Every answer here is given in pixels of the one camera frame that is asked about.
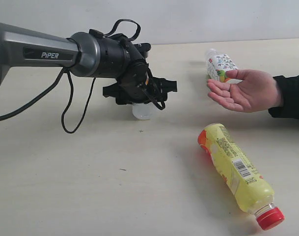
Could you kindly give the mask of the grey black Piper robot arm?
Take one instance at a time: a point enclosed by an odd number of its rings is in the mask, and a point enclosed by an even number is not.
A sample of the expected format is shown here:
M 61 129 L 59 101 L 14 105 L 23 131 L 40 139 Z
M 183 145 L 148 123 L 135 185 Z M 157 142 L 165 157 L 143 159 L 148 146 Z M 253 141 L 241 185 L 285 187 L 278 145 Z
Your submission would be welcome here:
M 140 26 L 131 37 L 117 33 L 117 27 L 61 38 L 0 23 L 0 86 L 12 67 L 63 67 L 77 77 L 115 79 L 103 96 L 118 105 L 153 103 L 163 109 L 177 83 L 152 75 L 146 61 L 151 45 L 134 43 Z

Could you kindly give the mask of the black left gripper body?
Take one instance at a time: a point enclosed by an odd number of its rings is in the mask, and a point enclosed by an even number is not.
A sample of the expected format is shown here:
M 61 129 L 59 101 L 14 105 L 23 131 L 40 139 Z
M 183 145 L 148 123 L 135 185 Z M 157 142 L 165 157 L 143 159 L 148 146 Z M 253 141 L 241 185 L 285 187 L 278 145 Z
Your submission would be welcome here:
M 153 77 L 149 64 L 137 63 L 129 67 L 116 79 L 119 95 L 115 98 L 118 105 L 133 103 L 165 102 L 167 93 L 163 92 L 159 78 Z

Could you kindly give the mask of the black jacket sleeve forearm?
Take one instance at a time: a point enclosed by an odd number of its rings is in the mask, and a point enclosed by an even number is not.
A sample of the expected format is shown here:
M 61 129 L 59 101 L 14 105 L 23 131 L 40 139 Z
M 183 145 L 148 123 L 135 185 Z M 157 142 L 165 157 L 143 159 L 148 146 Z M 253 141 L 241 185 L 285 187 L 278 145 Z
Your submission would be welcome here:
M 273 118 L 299 119 L 299 75 L 289 78 L 281 75 L 274 79 L 282 94 L 283 105 L 268 109 L 269 114 Z

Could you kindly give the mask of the person's open right hand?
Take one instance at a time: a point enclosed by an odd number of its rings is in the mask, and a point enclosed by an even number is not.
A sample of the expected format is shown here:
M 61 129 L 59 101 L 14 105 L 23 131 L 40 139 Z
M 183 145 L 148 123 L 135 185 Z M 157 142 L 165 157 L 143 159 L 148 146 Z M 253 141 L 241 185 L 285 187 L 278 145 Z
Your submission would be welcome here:
M 236 112 L 253 113 L 283 106 L 283 96 L 272 75 L 259 70 L 230 70 L 226 72 L 237 84 L 209 79 L 208 96 L 222 107 Z

